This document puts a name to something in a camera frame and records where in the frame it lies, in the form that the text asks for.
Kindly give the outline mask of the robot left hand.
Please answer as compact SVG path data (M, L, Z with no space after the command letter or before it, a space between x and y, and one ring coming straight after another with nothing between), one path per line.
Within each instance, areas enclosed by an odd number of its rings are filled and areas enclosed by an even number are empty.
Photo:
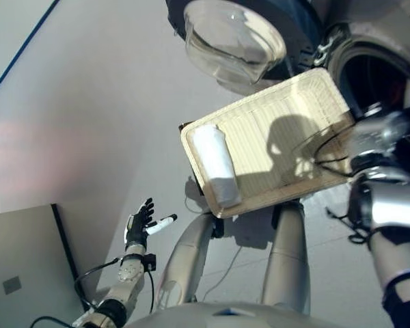
M150 197L139 207L136 213L128 216L124 229L125 250L134 245L141 245L144 249L147 249L148 237L165 229L178 218L176 214L171 214L154 221L153 214L154 202Z

